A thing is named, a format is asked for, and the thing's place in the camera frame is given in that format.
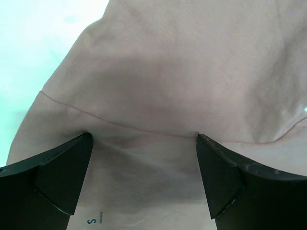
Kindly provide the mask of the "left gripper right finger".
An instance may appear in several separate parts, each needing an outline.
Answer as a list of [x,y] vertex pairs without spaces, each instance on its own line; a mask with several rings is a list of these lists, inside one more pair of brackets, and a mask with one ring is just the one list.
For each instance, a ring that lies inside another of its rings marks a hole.
[[219,230],[304,230],[307,179],[198,135],[197,158],[211,219]]

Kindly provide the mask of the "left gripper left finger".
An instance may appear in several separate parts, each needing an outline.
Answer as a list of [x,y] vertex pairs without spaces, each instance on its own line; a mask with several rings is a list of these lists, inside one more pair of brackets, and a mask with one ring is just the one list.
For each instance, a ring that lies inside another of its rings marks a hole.
[[65,230],[77,207],[92,148],[93,137],[85,133],[2,167],[0,228]]

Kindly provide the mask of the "pink mario t shirt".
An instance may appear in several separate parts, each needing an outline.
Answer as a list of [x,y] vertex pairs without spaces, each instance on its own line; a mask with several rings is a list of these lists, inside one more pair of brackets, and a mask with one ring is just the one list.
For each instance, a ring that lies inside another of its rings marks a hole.
[[213,230],[196,138],[307,173],[304,0],[111,0],[38,93],[12,164],[83,132],[70,230]]

